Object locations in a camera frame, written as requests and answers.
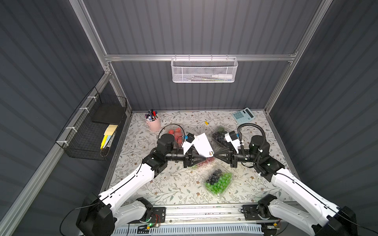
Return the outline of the white sticker sheet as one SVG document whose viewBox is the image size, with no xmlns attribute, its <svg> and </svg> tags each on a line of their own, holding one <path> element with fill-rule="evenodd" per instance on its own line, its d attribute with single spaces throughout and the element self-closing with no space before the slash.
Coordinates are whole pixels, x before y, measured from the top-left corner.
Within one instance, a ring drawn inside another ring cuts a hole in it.
<svg viewBox="0 0 378 236">
<path fill-rule="evenodd" d="M 214 156 L 214 150 L 205 133 L 195 136 L 193 145 L 200 156 L 205 158 Z"/>
</svg>

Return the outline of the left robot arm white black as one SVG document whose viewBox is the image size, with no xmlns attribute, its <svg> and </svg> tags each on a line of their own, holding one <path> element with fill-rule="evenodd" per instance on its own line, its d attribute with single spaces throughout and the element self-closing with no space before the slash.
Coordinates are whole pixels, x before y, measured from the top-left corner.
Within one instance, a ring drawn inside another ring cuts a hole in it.
<svg viewBox="0 0 378 236">
<path fill-rule="evenodd" d="M 98 195 L 89 194 L 79 207 L 76 226 L 85 236 L 110 236 L 114 230 L 133 221 L 146 222 L 151 218 L 153 205 L 144 198 L 124 206 L 138 189 L 157 177 L 169 161 L 182 162 L 185 167 L 213 157 L 214 150 L 206 134 L 184 137 L 182 147 L 174 148 L 175 138 L 166 133 L 157 140 L 157 146 L 127 177 Z"/>
</svg>

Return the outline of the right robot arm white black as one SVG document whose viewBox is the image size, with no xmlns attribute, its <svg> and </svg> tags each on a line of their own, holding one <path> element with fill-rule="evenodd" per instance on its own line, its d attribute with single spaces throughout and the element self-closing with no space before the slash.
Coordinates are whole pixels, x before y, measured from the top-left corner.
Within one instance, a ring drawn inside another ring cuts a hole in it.
<svg viewBox="0 0 378 236">
<path fill-rule="evenodd" d="M 269 155 L 264 136 L 253 136 L 250 148 L 244 149 L 239 134 L 225 135 L 229 147 L 215 156 L 236 167 L 239 162 L 251 162 L 261 177 L 290 195 L 304 211 L 267 194 L 254 210 L 262 220 L 279 218 L 297 227 L 309 236 L 356 236 L 356 215 L 348 207 L 340 208 L 323 198 L 290 173 L 278 160 Z"/>
</svg>

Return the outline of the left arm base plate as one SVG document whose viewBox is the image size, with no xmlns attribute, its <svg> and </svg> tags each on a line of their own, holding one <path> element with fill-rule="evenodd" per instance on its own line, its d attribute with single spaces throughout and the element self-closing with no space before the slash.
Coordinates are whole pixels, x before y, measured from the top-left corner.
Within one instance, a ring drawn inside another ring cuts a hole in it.
<svg viewBox="0 0 378 236">
<path fill-rule="evenodd" d="M 147 208 L 145 214 L 142 216 L 141 219 L 131 221 L 131 224 L 136 223 L 164 223 L 166 216 L 166 207 L 152 207 Z"/>
</svg>

